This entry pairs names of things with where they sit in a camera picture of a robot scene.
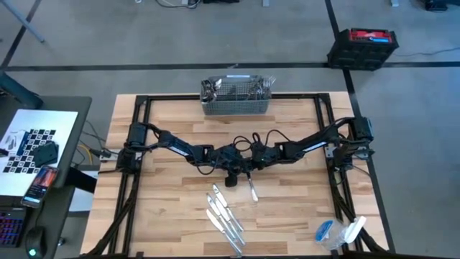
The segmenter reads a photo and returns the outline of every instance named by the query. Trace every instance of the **clear plastic container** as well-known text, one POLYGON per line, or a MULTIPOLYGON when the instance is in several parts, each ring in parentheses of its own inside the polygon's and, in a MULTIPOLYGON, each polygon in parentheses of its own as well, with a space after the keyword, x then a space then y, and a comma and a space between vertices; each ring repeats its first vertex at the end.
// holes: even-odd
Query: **clear plastic container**
POLYGON ((339 248, 344 243, 353 242, 366 222, 365 217, 359 217, 349 226, 346 226, 337 219, 330 219, 323 222, 316 231, 315 241, 327 250, 339 248))

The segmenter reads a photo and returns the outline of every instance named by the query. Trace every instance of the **computer mouse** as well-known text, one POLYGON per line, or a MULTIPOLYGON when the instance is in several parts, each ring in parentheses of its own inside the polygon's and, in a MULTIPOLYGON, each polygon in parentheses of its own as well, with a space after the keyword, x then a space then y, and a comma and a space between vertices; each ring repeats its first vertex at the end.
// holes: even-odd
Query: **computer mouse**
POLYGON ((46 254, 45 228, 34 227, 26 234, 27 256, 31 259, 44 258, 46 254))

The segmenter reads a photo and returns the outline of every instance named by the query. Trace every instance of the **white paper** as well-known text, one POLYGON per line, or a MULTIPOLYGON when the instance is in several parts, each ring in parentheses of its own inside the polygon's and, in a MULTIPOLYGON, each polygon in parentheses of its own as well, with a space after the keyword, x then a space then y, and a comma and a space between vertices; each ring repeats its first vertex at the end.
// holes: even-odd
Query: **white paper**
MULTIPOLYGON (((56 130, 52 141, 59 145, 59 152, 57 163, 51 166, 58 166, 77 115, 77 112, 19 109, 0 143, 6 142, 12 132, 56 130)), ((2 173, 7 163, 8 157, 0 158, 0 196, 23 196, 36 173, 2 173)))

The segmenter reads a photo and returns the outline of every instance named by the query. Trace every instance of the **black toolbox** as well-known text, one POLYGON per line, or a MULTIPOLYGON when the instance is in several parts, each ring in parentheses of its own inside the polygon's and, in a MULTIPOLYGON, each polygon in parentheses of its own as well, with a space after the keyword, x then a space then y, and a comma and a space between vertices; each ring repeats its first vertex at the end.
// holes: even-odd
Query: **black toolbox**
POLYGON ((328 54, 330 68, 374 71, 399 48, 395 32, 385 29, 345 29, 328 54))

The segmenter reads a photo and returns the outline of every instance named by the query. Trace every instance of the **desk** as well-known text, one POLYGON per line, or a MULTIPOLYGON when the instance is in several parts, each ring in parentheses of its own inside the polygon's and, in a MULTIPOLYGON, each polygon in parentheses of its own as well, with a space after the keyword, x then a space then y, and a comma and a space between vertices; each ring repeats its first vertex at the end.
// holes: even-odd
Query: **desk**
MULTIPOLYGON (((74 186, 65 186, 65 181, 69 172, 70 162, 72 162, 73 153, 78 144, 86 116, 88 115, 91 105, 90 97, 68 97, 68 96, 41 96, 44 110, 74 111, 78 112, 77 119, 73 125, 67 145, 65 146, 63 156, 59 162, 60 175, 56 179, 55 186, 61 188, 52 188, 48 193, 42 213, 38 219, 37 225, 45 227, 45 238, 47 243, 46 259, 54 258, 57 243, 63 230, 65 219, 72 201, 74 186)), ((16 110, 21 109, 21 104, 13 98, 0 98, 0 136, 3 136, 8 128, 10 121, 13 120, 16 110)), ((38 211, 34 210, 24 232, 24 236, 29 231, 37 218, 38 211)), ((0 248, 0 258, 25 258, 26 250, 24 248, 24 238, 18 248, 0 248)))
MULTIPOLYGON (((346 92, 330 93, 330 96, 336 118, 352 115, 346 92)), ((135 95, 117 96, 107 140, 109 148, 121 148, 127 138, 135 98, 135 95)), ((310 99, 271 100, 267 114, 262 116, 214 118, 204 116, 199 100, 153 101, 150 121, 192 145, 216 147, 231 143, 237 135, 250 137, 252 132, 260 133, 264 139, 271 129, 280 130, 293 140, 318 131, 316 109, 310 99)), ((147 143, 155 140, 149 132, 147 143)), ((278 141, 283 138, 270 135, 269 145, 278 141)), ((367 170, 362 161, 355 161, 355 165, 367 170)), ((113 168, 114 163, 101 166, 101 170, 113 168)), ((224 187, 225 176, 219 170, 202 176, 169 150, 147 153, 142 165, 130 255, 138 251, 143 251, 146 257, 233 255, 224 236, 206 217, 206 193, 212 193, 212 183, 221 187, 246 230, 243 232, 247 241, 244 255, 330 255, 314 242, 319 225, 334 218, 321 149, 292 165, 254 171, 252 178, 259 195, 256 204, 244 176, 235 188, 224 187)), ((357 170, 349 171, 348 176, 356 213, 367 217, 367 231, 386 248, 385 231, 369 176, 357 170)), ((81 253, 93 248, 112 223, 120 178, 120 173, 99 176, 81 253)), ((118 252, 124 229, 122 225, 118 252)))

